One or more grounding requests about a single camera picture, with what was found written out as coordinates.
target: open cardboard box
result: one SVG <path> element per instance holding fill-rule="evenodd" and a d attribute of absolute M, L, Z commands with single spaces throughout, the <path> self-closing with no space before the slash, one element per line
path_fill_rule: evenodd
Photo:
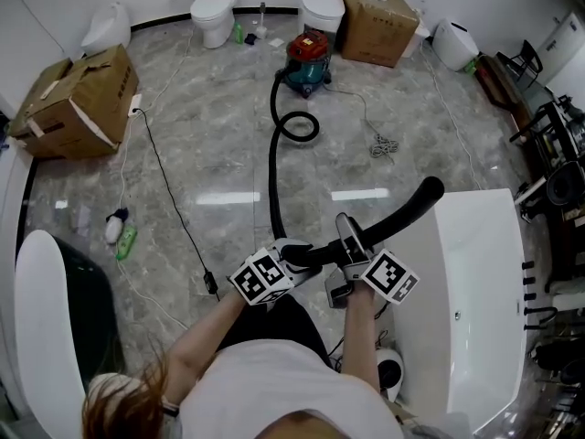
<path fill-rule="evenodd" d="M 395 67 L 419 26 L 404 0 L 344 0 L 336 45 L 344 59 Z"/>
<path fill-rule="evenodd" d="M 138 77 L 123 46 L 45 69 L 8 134 L 31 155 L 81 159 L 118 150 Z"/>

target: white cable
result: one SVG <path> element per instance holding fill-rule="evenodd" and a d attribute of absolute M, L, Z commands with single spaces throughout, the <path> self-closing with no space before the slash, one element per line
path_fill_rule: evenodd
<path fill-rule="evenodd" d="M 453 127 L 455 127 L 455 134 L 457 135 L 457 139 L 459 140 L 459 143 L 463 147 L 463 150 L 465 151 L 465 153 L 467 153 L 467 156 L 469 157 L 469 166 L 472 170 L 473 182 L 475 182 L 475 185 L 477 186 L 477 188 L 479 188 L 480 190 L 483 190 L 482 186 L 479 185 L 479 182 L 477 181 L 477 178 L 475 177 L 475 170 L 473 169 L 472 155 L 471 155 L 471 153 L 469 153 L 469 151 L 465 147 L 465 143 L 463 142 L 463 139 L 461 138 L 461 135 L 459 133 L 459 127 L 457 126 L 457 122 L 455 122 L 455 118 L 453 117 L 453 114 L 451 113 L 451 109 L 449 109 L 447 102 L 445 102 L 444 98 L 442 97 L 441 90 L 439 89 L 439 83 L 437 82 L 437 74 L 435 73 L 435 70 L 432 67 L 432 65 L 427 60 L 427 57 L 424 55 L 424 52 L 422 50 L 422 45 L 420 45 L 420 54 L 422 55 L 422 58 L 424 59 L 424 62 L 427 65 L 427 68 L 431 72 L 432 81 L 435 84 L 435 90 L 437 90 L 437 92 L 439 93 L 439 97 L 441 98 L 441 103 L 444 106 L 447 113 L 449 114 L 449 117 L 451 117 L 451 122 L 453 123 Z"/>
<path fill-rule="evenodd" d="M 122 276 L 126 279 L 126 281 L 128 282 L 128 284 L 130 285 L 130 287 L 132 288 L 132 290 L 138 294 L 140 297 L 142 297 L 143 299 L 146 299 L 146 301 L 150 301 L 151 303 L 154 303 L 161 311 L 163 311 L 163 314 L 165 314 L 165 316 L 167 316 L 168 318 L 170 318 L 173 322 L 175 322 L 177 325 L 181 326 L 184 330 L 188 330 L 187 326 L 181 322 L 180 320 L 175 319 L 173 316 L 171 316 L 168 312 L 165 311 L 165 309 L 158 304 L 158 302 L 153 299 L 152 297 L 149 296 L 145 296 L 143 294 L 141 294 L 132 284 L 132 281 L 130 280 L 130 277 L 126 274 L 126 272 L 124 271 L 124 269 L 122 268 L 122 265 L 120 264 L 119 260 L 116 260 L 116 263 L 118 263 L 118 268 L 120 269 L 120 273 L 122 274 Z"/>
<path fill-rule="evenodd" d="M 124 166 L 126 166 L 126 159 L 128 158 L 128 144 L 130 143 L 130 138 L 132 137 L 132 124 L 136 120 L 138 115 L 134 116 L 134 118 L 128 124 L 128 138 L 126 138 L 126 145 L 124 145 L 124 160 L 122 161 L 122 167 L 120 168 L 120 179 L 122 180 L 122 193 L 120 194 L 120 200 L 118 201 L 118 209 L 122 207 L 122 198 L 124 196 L 124 191 L 126 190 L 126 183 L 124 181 Z"/>
<path fill-rule="evenodd" d="M 153 101 L 150 103 L 150 105 L 144 109 L 144 112 L 148 112 L 150 111 L 155 103 L 158 101 L 158 98 L 160 98 L 163 93 L 167 90 L 167 88 L 170 86 L 171 81 L 173 81 L 173 78 L 176 76 L 176 74 L 179 72 L 179 70 L 181 69 L 181 66 L 183 65 L 183 62 L 186 59 L 186 56 L 189 52 L 189 48 L 191 47 L 191 40 L 193 39 L 193 35 L 195 34 L 195 26 L 193 26 L 193 30 L 191 31 L 191 36 L 189 36 L 189 40 L 186 43 L 186 49 L 185 49 L 185 53 L 183 54 L 183 57 L 181 58 L 181 61 L 179 62 L 178 67 L 176 68 L 176 70 L 173 72 L 173 74 L 170 76 L 170 78 L 168 79 L 168 81 L 166 82 L 165 86 L 163 87 L 163 89 L 160 90 L 160 92 L 154 97 Z M 124 145 L 124 159 L 122 161 L 122 167 L 120 168 L 120 179 L 122 180 L 122 193 L 120 194 L 120 200 L 118 200 L 118 208 L 120 209 L 122 207 L 122 199 L 124 197 L 124 191 L 126 190 L 126 183 L 124 181 L 124 167 L 126 166 L 126 159 L 128 158 L 128 144 L 130 143 L 130 139 L 132 138 L 132 124 L 134 123 L 134 121 L 138 118 L 138 114 L 136 114 L 134 116 L 134 118 L 130 121 L 130 123 L 128 124 L 128 137 L 126 138 L 126 144 Z M 173 322 L 175 322 L 176 324 L 178 324 L 179 326 L 181 326 L 184 330 L 188 330 L 187 326 L 185 324 L 183 324 L 183 322 L 181 322 L 180 320 L 174 318 L 173 316 L 171 316 L 168 312 L 165 311 L 165 309 L 158 303 L 158 301 L 156 301 L 155 299 L 153 299 L 152 297 L 149 296 L 145 296 L 143 294 L 141 294 L 133 285 L 132 280 L 130 279 L 130 277 L 126 274 L 126 272 L 124 271 L 124 269 L 122 268 L 122 265 L 120 264 L 120 261 L 116 260 L 116 263 L 118 264 L 118 269 L 120 270 L 120 273 L 122 274 L 122 276 L 125 278 L 125 280 L 128 282 L 128 285 L 130 285 L 130 287 L 132 288 L 132 290 L 138 294 L 140 297 L 142 297 L 143 299 L 145 299 L 146 301 L 150 301 L 151 303 L 155 304 L 161 311 L 163 311 L 163 314 L 165 314 L 165 316 L 167 316 L 169 319 L 171 319 Z"/>
<path fill-rule="evenodd" d="M 194 35 L 195 35 L 195 26 L 193 26 L 193 30 L 191 31 L 191 36 L 189 36 L 189 40 L 186 43 L 185 53 L 183 54 L 183 57 L 181 58 L 181 61 L 179 62 L 178 67 L 173 72 L 173 74 L 168 79 L 168 81 L 166 82 L 165 87 L 159 91 L 159 93 L 154 97 L 154 99 L 150 103 L 150 105 L 146 109 L 144 109 L 144 112 L 150 111 L 154 107 L 154 104 L 158 101 L 158 98 L 160 98 L 163 95 L 163 93 L 166 91 L 166 89 L 170 86 L 171 81 L 173 81 L 173 78 L 176 76 L 176 74 L 181 69 L 183 62 L 185 61 L 186 56 L 189 53 L 189 49 L 191 47 L 191 40 L 193 39 Z M 136 114 L 134 116 L 134 118 L 130 121 L 130 124 L 128 125 L 128 138 L 126 139 L 126 144 L 124 145 L 124 160 L 122 161 L 122 167 L 120 168 L 120 179 L 122 180 L 122 193 L 120 194 L 120 200 L 118 200 L 118 208 L 119 209 L 122 207 L 122 199 L 124 197 L 124 192 L 126 190 L 126 183 L 124 181 L 124 173 L 123 172 L 124 172 L 124 167 L 126 166 L 126 159 L 128 157 L 128 144 L 130 143 L 130 138 L 132 136 L 132 124 L 134 123 L 134 121 L 138 117 L 139 117 L 139 115 Z"/>
<path fill-rule="evenodd" d="M 374 132 L 375 143 L 369 147 L 370 155 L 372 157 L 380 157 L 382 155 L 387 155 L 390 158 L 390 160 L 392 162 L 394 162 L 394 159 L 392 159 L 392 156 L 390 156 L 390 153 L 396 153 L 399 150 L 399 142 L 397 142 L 395 140 L 389 140 L 388 138 L 386 138 L 384 135 L 382 135 L 376 129 L 376 127 L 373 125 L 373 123 L 369 121 L 369 119 L 367 118 L 367 102 L 364 99 L 364 96 L 362 96 L 361 94 L 358 94 L 357 92 L 334 90 L 333 88 L 329 88 L 327 85 L 323 85 L 323 87 L 328 91 L 341 92 L 342 94 L 349 94 L 351 96 L 357 96 L 359 99 L 362 100 L 362 102 L 364 103 L 364 119 L 366 119 L 367 125 Z"/>

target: power cord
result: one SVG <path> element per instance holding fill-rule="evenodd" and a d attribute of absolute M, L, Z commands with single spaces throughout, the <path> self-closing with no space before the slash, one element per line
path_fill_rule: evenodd
<path fill-rule="evenodd" d="M 382 308 L 374 314 L 374 320 L 378 320 L 382 316 L 382 314 L 384 314 L 384 311 L 386 309 L 388 309 L 388 305 L 389 304 L 390 303 L 388 301 L 386 301 L 386 303 L 384 303 L 384 305 L 382 306 Z M 335 353 L 335 350 L 338 349 L 341 346 L 341 344 L 344 342 L 344 339 L 345 339 L 345 337 L 341 337 L 341 339 L 339 340 L 339 342 L 335 345 L 335 348 L 333 348 L 331 351 L 329 351 L 329 354 L 327 354 L 327 357 L 328 358 L 331 358 L 331 355 L 333 355 Z"/>
<path fill-rule="evenodd" d="M 152 102 L 150 103 L 150 105 L 144 109 L 144 112 L 149 112 L 154 105 L 156 104 L 156 102 L 158 101 L 158 98 L 160 98 L 163 93 L 167 90 L 167 88 L 171 85 L 171 81 L 173 81 L 173 79 L 175 78 L 176 74 L 179 72 L 179 70 L 181 70 L 181 66 L 183 65 L 183 62 L 185 62 L 186 60 L 186 56 L 189 53 L 189 49 L 191 48 L 191 40 L 193 39 L 193 36 L 195 35 L 195 26 L 193 26 L 193 30 L 191 31 L 191 35 L 189 36 L 189 39 L 186 43 L 186 48 L 185 48 L 185 53 L 183 54 L 183 57 L 181 58 L 181 61 L 179 61 L 178 66 L 176 67 L 176 70 L 173 72 L 173 74 L 169 77 L 169 79 L 166 81 L 165 86 L 163 87 L 163 89 L 161 89 L 158 94 L 156 94 L 156 96 L 154 96 L 154 99 L 152 100 Z M 122 199 L 124 197 L 124 192 L 126 190 L 126 183 L 124 181 L 124 167 L 126 166 L 126 158 L 128 157 L 128 145 L 130 144 L 130 138 L 132 137 L 132 125 L 134 123 L 134 121 L 138 118 L 138 116 L 135 116 L 130 123 L 128 124 L 128 138 L 126 139 L 126 144 L 124 146 L 124 159 L 122 162 L 122 167 L 120 168 L 120 179 L 122 180 L 122 193 L 120 194 L 120 200 L 118 200 L 118 208 L 120 209 L 122 207 Z"/>
<path fill-rule="evenodd" d="M 442 97 L 441 90 L 439 89 L 439 82 L 437 81 L 437 74 L 435 73 L 435 70 L 432 67 L 432 65 L 429 63 L 427 56 L 424 55 L 424 52 L 422 50 L 422 44 L 420 45 L 420 54 L 422 55 L 422 58 L 424 59 L 424 63 L 427 65 L 427 69 L 429 69 L 429 71 L 431 72 L 432 81 L 434 82 L 435 90 L 437 90 L 437 93 L 439 94 L 439 97 L 441 98 L 441 103 L 442 103 L 443 107 L 445 108 L 445 110 L 447 111 L 447 113 L 449 114 L 449 117 L 451 117 L 451 122 L 453 124 L 453 127 L 455 127 L 455 134 L 457 135 L 457 140 L 459 140 L 459 143 L 463 147 L 463 150 L 465 151 L 465 153 L 467 153 L 467 156 L 469 157 L 469 167 L 472 170 L 473 182 L 475 182 L 475 185 L 477 186 L 478 189 L 483 190 L 482 186 L 479 185 L 479 182 L 477 181 L 477 178 L 475 177 L 475 170 L 473 169 L 472 155 L 465 147 L 465 143 L 463 142 L 463 139 L 461 138 L 461 134 L 459 133 L 459 126 L 457 125 L 457 122 L 455 122 L 455 118 L 453 117 L 453 114 L 451 113 L 451 109 L 449 109 L 447 102 L 445 102 L 444 98 Z"/>
<path fill-rule="evenodd" d="M 376 343 L 374 345 L 376 347 L 376 349 L 382 348 L 382 340 L 384 338 L 386 338 L 387 336 L 388 336 L 388 331 L 386 329 L 380 330 L 380 333 L 378 334 L 378 338 L 376 339 Z M 339 345 L 341 345 L 342 341 L 343 341 L 343 339 L 340 340 L 340 342 L 337 344 L 337 347 L 339 347 Z M 337 357 L 337 358 L 329 356 L 329 359 L 331 359 L 334 362 L 333 369 L 336 372 L 341 372 L 341 364 L 342 364 L 343 358 L 344 358 L 344 355 L 339 355 L 339 357 Z"/>
<path fill-rule="evenodd" d="M 130 277 L 128 276 L 128 274 L 126 273 L 126 271 L 123 269 L 122 265 L 120 264 L 120 261 L 116 261 L 118 263 L 118 268 L 120 269 L 120 273 L 123 275 L 123 277 L 126 279 L 126 281 L 128 282 L 128 284 L 130 285 L 130 287 L 132 288 L 132 290 L 138 294 L 140 297 L 142 297 L 143 299 L 145 299 L 146 301 L 150 301 L 151 303 L 154 303 L 161 311 L 163 311 L 163 314 L 165 314 L 165 316 L 167 316 L 168 318 L 170 318 L 173 322 L 175 322 L 177 325 L 179 325 L 180 327 L 182 327 L 184 330 L 188 330 L 187 326 L 181 322 L 180 320 L 174 318 L 173 316 L 171 316 L 168 312 L 165 311 L 165 308 L 162 307 L 158 301 L 156 301 L 155 299 L 153 299 L 152 297 L 149 296 L 145 296 L 144 294 L 141 294 L 136 287 L 133 285 L 132 280 L 130 279 Z"/>
<path fill-rule="evenodd" d="M 330 92 L 341 92 L 342 94 L 348 94 L 350 96 L 357 96 L 359 99 L 362 100 L 364 103 L 364 119 L 366 120 L 367 126 L 372 129 L 374 132 L 374 144 L 369 147 L 369 153 L 372 157 L 380 157 L 386 155 L 390 158 L 392 163 L 394 163 L 394 159 L 390 155 L 391 153 L 396 153 L 399 150 L 399 142 L 395 140 L 389 140 L 384 135 L 382 135 L 378 129 L 369 121 L 367 118 L 367 102 L 364 99 L 364 96 L 358 94 L 357 92 L 351 91 L 344 91 L 344 90 L 334 90 L 333 88 L 327 87 L 327 85 L 323 85 L 323 87 L 330 91 Z"/>
<path fill-rule="evenodd" d="M 209 269 L 206 267 L 205 263 L 203 262 L 203 257 L 201 257 L 201 253 L 199 252 L 199 248 L 195 244 L 195 240 L 193 239 L 193 236 L 191 236 L 191 233 L 186 228 L 185 221 L 183 220 L 183 215 L 181 215 L 179 208 L 176 206 L 175 196 L 173 195 L 173 192 L 171 191 L 171 187 L 168 184 L 168 179 L 166 178 L 166 173 L 165 173 L 165 169 L 163 168 L 163 163 L 161 162 L 161 157 L 158 155 L 158 151 L 156 150 L 156 144 L 154 143 L 153 134 L 150 130 L 150 126 L 148 125 L 148 118 L 146 117 L 146 112 L 143 111 L 140 107 L 135 108 L 133 111 L 134 112 L 140 111 L 140 113 L 144 116 L 144 124 L 146 125 L 146 131 L 148 132 L 148 138 L 150 138 L 150 143 L 153 145 L 153 150 L 154 150 L 154 154 L 156 155 L 156 160 L 158 161 L 158 165 L 160 166 L 161 172 L 163 173 L 163 179 L 165 180 L 166 190 L 168 191 L 168 195 L 171 197 L 171 201 L 173 202 L 173 208 L 175 208 L 176 215 L 179 217 L 179 220 L 181 221 L 181 226 L 183 226 L 183 229 L 185 230 L 186 235 L 189 237 L 189 240 L 191 241 L 191 243 L 193 244 L 193 247 L 195 248 L 195 252 L 197 253 L 197 257 L 199 258 L 199 260 L 201 261 L 201 264 L 203 265 L 203 270 L 205 271 L 203 279 L 204 279 L 205 284 L 207 286 L 207 290 L 209 291 L 210 294 L 214 294 L 219 301 L 218 285 L 216 284 L 215 278 L 213 277 L 213 273 L 209 271 Z"/>

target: marble floor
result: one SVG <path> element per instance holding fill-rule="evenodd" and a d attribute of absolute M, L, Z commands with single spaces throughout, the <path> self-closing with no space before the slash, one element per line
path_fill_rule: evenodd
<path fill-rule="evenodd" d="M 254 19 L 238 17 L 245 32 L 253 30 Z M 266 26 L 268 39 L 288 41 L 295 36 L 296 17 L 268 16 Z M 229 41 L 207 50 L 201 34 L 193 31 L 190 21 L 147 28 L 133 33 L 128 51 L 177 205 L 224 293 L 229 288 L 224 275 L 272 239 L 267 194 L 273 129 L 269 95 L 275 70 L 284 66 L 284 46 L 274 48 L 258 41 L 251 47 Z M 489 103 L 473 77 L 447 70 L 429 47 L 422 50 L 437 72 L 477 181 L 482 188 L 515 191 L 529 175 L 520 149 L 507 141 L 513 128 L 509 115 Z M 359 98 L 320 90 L 307 101 L 281 87 L 280 113 L 306 110 L 319 119 L 322 128 L 311 143 L 298 145 L 283 138 L 279 146 L 282 216 L 291 237 L 327 244 L 335 237 L 335 215 L 340 211 L 368 226 L 398 208 L 426 176 L 440 177 L 447 191 L 476 188 L 469 157 L 419 51 L 396 69 L 334 55 L 331 70 L 331 86 L 360 93 L 370 121 L 386 137 L 398 141 L 399 150 L 391 158 L 370 157 L 373 135 Z M 296 128 L 302 131 L 305 126 L 299 123 Z M 124 144 L 128 155 L 122 204 L 130 210 L 129 222 L 138 229 L 138 237 L 123 269 L 138 291 L 154 297 L 184 324 L 192 324 L 213 307 L 216 298 L 207 294 L 202 266 L 172 208 L 143 118 L 132 123 Z M 88 254 L 108 274 L 127 362 L 134 370 L 152 357 L 153 347 L 167 347 L 182 329 L 131 290 L 117 268 L 112 247 L 104 241 L 105 218 L 120 200 L 123 159 L 122 148 L 119 154 L 100 159 L 41 163 L 27 229 L 54 233 Z M 332 191 L 373 188 L 387 188 L 389 195 L 332 200 Z M 227 192 L 254 192 L 258 200 L 207 205 L 202 199 Z M 59 200 L 67 200 L 68 206 L 56 207 Z M 521 221 L 521 230 L 526 259 L 536 261 L 539 284 L 544 284 L 550 270 L 546 223 L 540 217 L 531 225 Z M 332 348 L 343 332 L 344 314 L 328 307 L 323 281 L 321 275 L 297 288 L 294 295 Z M 378 320 L 378 329 L 383 328 L 390 331 L 391 341 L 390 311 Z M 506 413 L 530 411 L 538 396 L 537 375 L 527 365 L 518 400 Z M 479 435 L 497 437 L 500 431 L 509 432 L 509 416 L 500 415 Z"/>

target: green bottle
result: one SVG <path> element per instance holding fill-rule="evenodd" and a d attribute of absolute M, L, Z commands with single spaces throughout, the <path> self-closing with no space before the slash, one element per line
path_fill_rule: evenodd
<path fill-rule="evenodd" d="M 238 44 L 243 44 L 244 43 L 244 31 L 241 28 L 241 24 L 236 23 L 234 25 L 234 30 L 236 31 L 236 42 Z"/>
<path fill-rule="evenodd" d="M 128 256 L 137 233 L 138 231 L 134 226 L 130 226 L 129 224 L 124 225 L 122 235 L 120 236 L 120 239 L 118 239 L 118 253 L 116 254 L 116 260 L 123 260 Z"/>

